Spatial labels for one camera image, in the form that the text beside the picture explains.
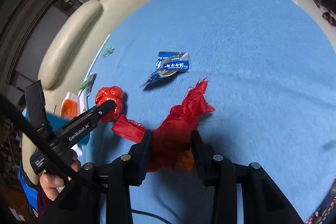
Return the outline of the left hand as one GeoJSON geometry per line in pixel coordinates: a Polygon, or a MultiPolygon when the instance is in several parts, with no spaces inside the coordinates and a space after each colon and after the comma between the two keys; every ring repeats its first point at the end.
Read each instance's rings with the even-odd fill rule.
{"type": "MultiPolygon", "coordinates": [[[[81,162],[77,158],[76,151],[71,149],[70,152],[72,156],[71,168],[77,172],[81,168],[81,162]]],[[[64,180],[59,176],[45,172],[40,177],[40,185],[47,198],[54,201],[59,195],[58,188],[64,186],[64,180]]]]}

